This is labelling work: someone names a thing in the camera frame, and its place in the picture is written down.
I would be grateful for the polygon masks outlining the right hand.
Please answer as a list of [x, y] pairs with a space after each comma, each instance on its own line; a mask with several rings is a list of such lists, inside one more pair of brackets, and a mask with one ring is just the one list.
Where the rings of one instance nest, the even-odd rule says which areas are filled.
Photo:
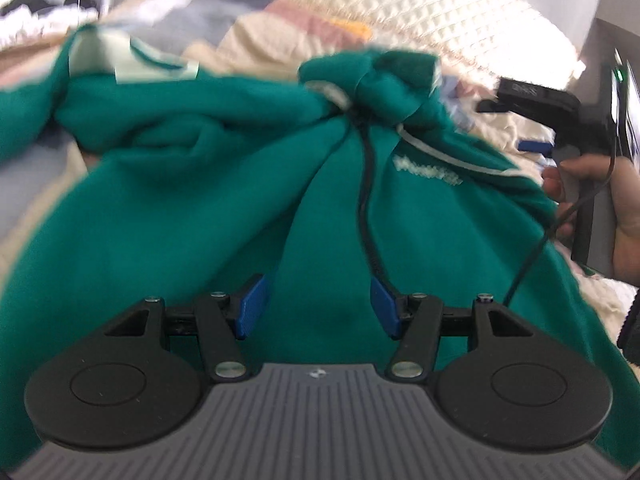
[[[608, 175], [610, 160], [604, 155], [585, 154], [565, 159], [560, 167], [578, 180], [603, 181]], [[556, 215], [561, 217], [572, 203], [565, 198], [559, 168], [542, 170], [542, 189], [558, 204]], [[615, 242], [612, 255], [613, 278], [634, 287], [639, 286], [639, 173], [626, 157], [616, 158], [611, 179], [616, 217]]]

